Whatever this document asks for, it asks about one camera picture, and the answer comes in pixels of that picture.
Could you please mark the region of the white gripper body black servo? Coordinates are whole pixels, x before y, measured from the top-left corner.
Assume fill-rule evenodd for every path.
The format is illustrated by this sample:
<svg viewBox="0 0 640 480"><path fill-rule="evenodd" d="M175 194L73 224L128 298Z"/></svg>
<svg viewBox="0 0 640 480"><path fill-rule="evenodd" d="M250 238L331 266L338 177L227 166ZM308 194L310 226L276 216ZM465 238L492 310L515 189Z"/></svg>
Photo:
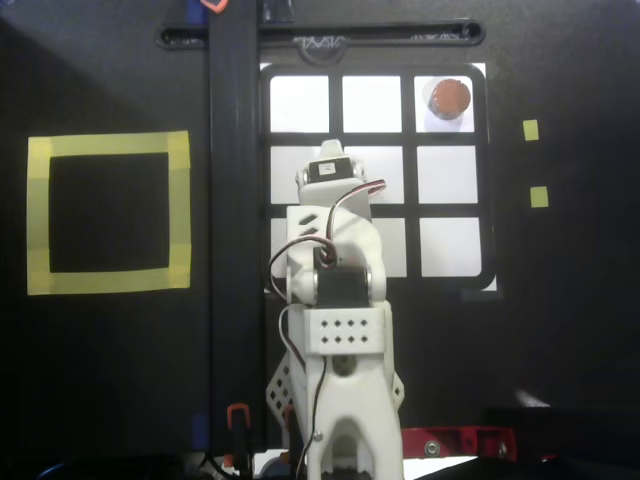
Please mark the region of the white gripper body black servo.
<svg viewBox="0 0 640 480"><path fill-rule="evenodd" d="M365 182L362 165L349 156L316 159L297 173L298 200L301 205L331 207Z"/></svg>

